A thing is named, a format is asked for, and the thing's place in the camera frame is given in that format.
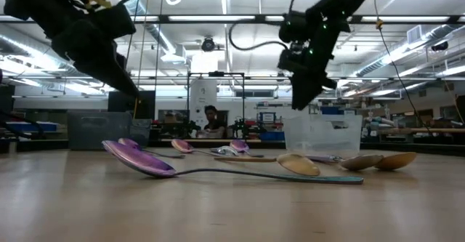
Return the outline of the clear plastic bin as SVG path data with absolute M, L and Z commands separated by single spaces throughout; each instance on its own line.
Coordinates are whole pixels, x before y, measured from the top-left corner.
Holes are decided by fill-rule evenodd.
M 286 149 L 310 155 L 355 156 L 360 151 L 360 115 L 304 114 L 283 122 Z

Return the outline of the iridescent purple teal spoon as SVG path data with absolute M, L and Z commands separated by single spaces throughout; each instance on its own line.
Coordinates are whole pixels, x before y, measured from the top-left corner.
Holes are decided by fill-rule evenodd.
M 160 154 L 160 153 L 157 153 L 157 152 L 154 152 L 154 151 L 150 151 L 150 150 L 145 150 L 143 149 L 137 142 L 135 142 L 134 140 L 131 140 L 129 138 L 120 138 L 118 140 L 118 142 L 120 144 L 123 144 L 123 145 L 126 145 L 126 146 L 129 146 L 133 149 L 136 149 L 136 150 L 139 150 L 139 151 L 142 151 L 142 152 L 145 152 L 145 153 L 152 153 L 154 155 L 157 155 L 157 156 L 161 156 L 161 157 L 166 157 L 166 158 L 185 158 L 185 155 L 163 155 L 163 154 Z
M 230 147 L 237 151 L 241 156 L 249 156 L 253 158 L 263 158 L 263 155 L 254 155 L 250 154 L 250 147 L 246 142 L 239 139 L 234 139 L 230 141 Z
M 219 156 L 219 154 L 216 154 L 216 153 L 197 150 L 191 144 L 189 144 L 187 141 L 181 140 L 181 139 L 172 139 L 171 140 L 171 146 L 173 148 L 175 148 L 176 150 L 178 150 L 179 152 L 181 152 L 181 153 L 199 152 L 199 153 L 203 153 L 203 154 L 210 155 L 210 156 Z
M 106 151 L 116 157 L 121 163 L 129 168 L 149 175 L 155 178 L 173 178 L 183 174 L 191 174 L 196 172 L 220 172 L 228 174 L 241 174 L 254 177 L 272 178 L 277 180 L 285 180 L 289 182 L 310 182 L 322 184 L 338 184 L 338 185 L 361 185 L 364 183 L 363 177 L 353 176 L 333 176 L 333 177 L 310 177 L 289 174 L 268 174 L 268 173 L 255 173 L 245 172 L 233 169 L 218 169 L 218 168 L 199 168 L 189 169 L 178 172 L 175 168 L 166 162 L 153 157 L 146 152 L 131 148 L 127 145 L 104 140 L 102 145 Z

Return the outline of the blue storage bin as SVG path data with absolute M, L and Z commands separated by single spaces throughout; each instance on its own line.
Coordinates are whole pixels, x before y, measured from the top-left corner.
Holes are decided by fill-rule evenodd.
M 259 138 L 262 141 L 284 141 L 284 132 L 262 132 L 259 134 Z

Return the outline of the person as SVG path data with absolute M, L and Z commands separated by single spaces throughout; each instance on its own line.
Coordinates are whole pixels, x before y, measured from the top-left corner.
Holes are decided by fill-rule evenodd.
M 224 139 L 227 136 L 227 126 L 217 118 L 217 109 L 213 105 L 207 105 L 204 113 L 207 125 L 197 133 L 197 136 Z

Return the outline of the yellow tape tag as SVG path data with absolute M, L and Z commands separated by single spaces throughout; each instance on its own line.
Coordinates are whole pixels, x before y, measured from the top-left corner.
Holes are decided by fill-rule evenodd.
M 86 9 L 98 9 L 100 7 L 110 8 L 112 5 L 107 0 L 88 0 L 84 7 Z

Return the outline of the black background station frame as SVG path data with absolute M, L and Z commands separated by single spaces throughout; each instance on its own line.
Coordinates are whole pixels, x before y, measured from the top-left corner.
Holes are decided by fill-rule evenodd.
M 221 114 L 219 100 L 219 84 L 222 81 L 234 82 L 241 79 L 241 86 L 245 83 L 244 73 L 231 73 L 223 71 L 211 71 L 207 73 L 189 72 L 187 74 L 187 119 L 194 121 L 202 130 L 207 125 L 204 108 L 207 105 L 213 105 L 217 109 L 217 118 L 224 122 L 228 128 L 227 114 Z M 194 138 L 200 139 L 217 139 L 197 136 L 199 131 L 193 132 Z

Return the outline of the dark grey plastic bin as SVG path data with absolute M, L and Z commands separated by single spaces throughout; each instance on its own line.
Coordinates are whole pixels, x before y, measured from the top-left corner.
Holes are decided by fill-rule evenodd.
M 146 145 L 152 120 L 132 118 L 121 112 L 68 112 L 68 147 L 71 150 L 102 150 L 102 141 L 129 138 Z

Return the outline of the silver ventilation duct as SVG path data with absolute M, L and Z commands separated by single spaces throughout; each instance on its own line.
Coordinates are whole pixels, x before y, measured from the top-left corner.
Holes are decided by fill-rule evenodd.
M 389 65 L 392 61 L 397 61 L 412 54 L 415 50 L 439 44 L 464 28 L 465 25 L 459 24 L 443 24 L 436 27 L 432 25 L 417 25 L 407 31 L 406 39 L 389 47 L 384 47 L 384 51 L 380 55 L 363 63 L 351 76 L 363 77 L 368 73 Z

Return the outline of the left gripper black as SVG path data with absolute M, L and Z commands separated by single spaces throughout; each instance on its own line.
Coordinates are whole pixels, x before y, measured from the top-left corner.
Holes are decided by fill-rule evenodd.
M 138 97 L 139 91 L 125 69 L 126 58 L 117 53 L 114 44 L 115 39 L 135 31 L 126 7 L 115 5 L 67 24 L 52 38 L 52 48 L 61 57 L 69 59 L 84 59 L 97 54 L 92 60 L 77 60 L 73 66 L 124 94 Z

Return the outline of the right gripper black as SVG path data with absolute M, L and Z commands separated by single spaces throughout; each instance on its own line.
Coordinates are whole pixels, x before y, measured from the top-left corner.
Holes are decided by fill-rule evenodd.
M 323 87 L 336 88 L 336 82 L 328 77 L 325 70 L 331 58 L 332 55 L 317 55 L 313 48 L 303 42 L 291 42 L 290 47 L 282 51 L 278 68 L 292 73 L 290 80 L 293 110 L 304 109 L 307 103 L 312 102 L 322 92 Z

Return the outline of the blue flat tray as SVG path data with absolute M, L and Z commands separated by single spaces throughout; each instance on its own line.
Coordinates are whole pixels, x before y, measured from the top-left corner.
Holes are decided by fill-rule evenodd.
M 41 128 L 44 132 L 56 132 L 59 124 L 56 123 L 39 123 L 38 126 L 26 122 L 7 122 L 11 128 L 22 132 L 37 132 Z

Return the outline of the gold spoon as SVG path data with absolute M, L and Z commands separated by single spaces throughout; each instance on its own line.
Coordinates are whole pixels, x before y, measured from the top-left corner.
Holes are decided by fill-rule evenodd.
M 379 170 L 393 171 L 403 168 L 416 159 L 417 153 L 397 153 L 383 157 L 374 167 Z
M 217 161 L 234 161 L 234 162 L 254 162 L 254 163 L 269 163 L 277 162 L 283 168 L 290 172 L 305 175 L 305 176 L 318 176 L 320 174 L 319 168 L 314 162 L 307 157 L 287 153 L 277 156 L 276 158 L 255 158 L 255 157 L 215 157 Z

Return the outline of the black aluminium table frame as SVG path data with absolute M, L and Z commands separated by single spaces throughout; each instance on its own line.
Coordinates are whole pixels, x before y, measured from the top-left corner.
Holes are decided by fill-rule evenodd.
M 68 140 L 31 140 L 31 141 L 14 141 L 16 151 L 43 151 L 43 150 L 62 150 L 68 149 Z M 220 144 L 229 144 L 227 140 L 193 140 L 189 141 L 195 148 L 213 148 Z M 285 149 L 284 142 L 252 142 L 247 141 L 252 149 Z M 167 148 L 171 147 L 169 140 L 149 142 L 149 147 Z M 0 153 L 7 153 L 10 148 L 9 140 L 0 140 Z M 435 154 L 441 156 L 458 156 L 465 158 L 465 145 L 439 145 L 439 144 L 410 144 L 400 142 L 362 142 L 361 150 L 383 150 L 383 151 L 411 151 L 425 154 Z

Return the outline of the black square panel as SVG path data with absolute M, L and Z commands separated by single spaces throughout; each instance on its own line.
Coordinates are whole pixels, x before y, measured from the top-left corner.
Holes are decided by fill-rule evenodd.
M 122 92 L 110 92 L 108 112 L 130 112 L 137 119 L 155 119 L 155 91 L 141 91 L 139 98 Z

